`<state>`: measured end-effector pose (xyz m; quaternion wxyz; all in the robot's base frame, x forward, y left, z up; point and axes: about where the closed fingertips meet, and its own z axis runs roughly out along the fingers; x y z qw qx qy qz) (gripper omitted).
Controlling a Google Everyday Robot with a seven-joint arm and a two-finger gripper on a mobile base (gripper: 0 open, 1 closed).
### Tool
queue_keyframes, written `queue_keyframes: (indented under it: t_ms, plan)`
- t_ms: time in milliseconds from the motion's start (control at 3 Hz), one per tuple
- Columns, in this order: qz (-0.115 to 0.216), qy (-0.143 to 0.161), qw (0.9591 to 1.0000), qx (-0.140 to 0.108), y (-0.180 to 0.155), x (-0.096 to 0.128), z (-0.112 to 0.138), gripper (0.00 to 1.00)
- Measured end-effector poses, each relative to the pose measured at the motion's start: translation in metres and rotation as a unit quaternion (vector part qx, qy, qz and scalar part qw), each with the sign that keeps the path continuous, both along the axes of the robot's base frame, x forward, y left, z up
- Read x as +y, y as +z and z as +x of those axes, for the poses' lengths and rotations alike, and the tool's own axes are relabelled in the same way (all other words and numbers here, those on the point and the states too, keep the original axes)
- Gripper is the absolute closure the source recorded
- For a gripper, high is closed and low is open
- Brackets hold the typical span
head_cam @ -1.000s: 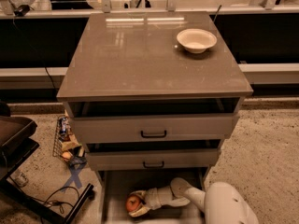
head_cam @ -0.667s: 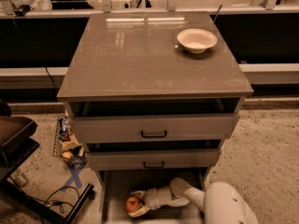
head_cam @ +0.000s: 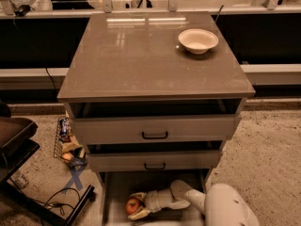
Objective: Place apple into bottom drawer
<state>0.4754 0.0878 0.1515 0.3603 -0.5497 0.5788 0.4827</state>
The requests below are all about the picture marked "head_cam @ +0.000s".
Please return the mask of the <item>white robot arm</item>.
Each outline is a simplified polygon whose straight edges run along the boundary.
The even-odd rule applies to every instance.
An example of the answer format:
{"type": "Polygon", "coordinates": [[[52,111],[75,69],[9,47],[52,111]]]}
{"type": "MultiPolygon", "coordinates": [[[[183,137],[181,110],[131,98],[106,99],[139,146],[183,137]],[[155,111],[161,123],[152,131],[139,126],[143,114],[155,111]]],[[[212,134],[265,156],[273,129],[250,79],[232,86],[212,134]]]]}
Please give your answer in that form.
{"type": "Polygon", "coordinates": [[[139,220],[165,208],[180,210],[189,206],[205,217],[206,226],[260,226],[241,195],[225,184],[213,185],[202,193],[183,180],[175,180],[169,188],[130,195],[125,212],[129,220],[139,220]]]}

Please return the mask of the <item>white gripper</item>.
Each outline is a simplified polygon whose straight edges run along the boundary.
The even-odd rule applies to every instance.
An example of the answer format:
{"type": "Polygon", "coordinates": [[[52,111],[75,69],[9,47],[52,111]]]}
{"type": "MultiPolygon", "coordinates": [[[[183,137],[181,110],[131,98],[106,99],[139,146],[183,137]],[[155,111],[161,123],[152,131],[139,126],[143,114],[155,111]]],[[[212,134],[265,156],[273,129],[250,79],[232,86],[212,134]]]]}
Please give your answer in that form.
{"type": "Polygon", "coordinates": [[[147,217],[150,213],[156,213],[163,208],[170,208],[173,203],[173,196],[169,189],[153,190],[150,192],[136,192],[130,195],[130,198],[136,198],[143,202],[144,205],[140,206],[136,212],[132,213],[129,220],[139,220],[147,217]]]}

